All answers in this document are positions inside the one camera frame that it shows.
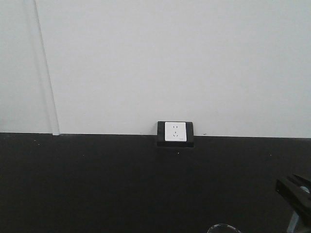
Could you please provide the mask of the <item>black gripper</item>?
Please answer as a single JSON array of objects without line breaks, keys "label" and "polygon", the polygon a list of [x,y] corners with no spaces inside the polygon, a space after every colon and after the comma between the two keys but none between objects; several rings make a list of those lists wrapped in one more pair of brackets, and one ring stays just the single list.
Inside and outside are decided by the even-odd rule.
[{"label": "black gripper", "polygon": [[309,233],[311,231],[311,180],[300,175],[277,179],[276,192],[293,210],[286,232]]}]

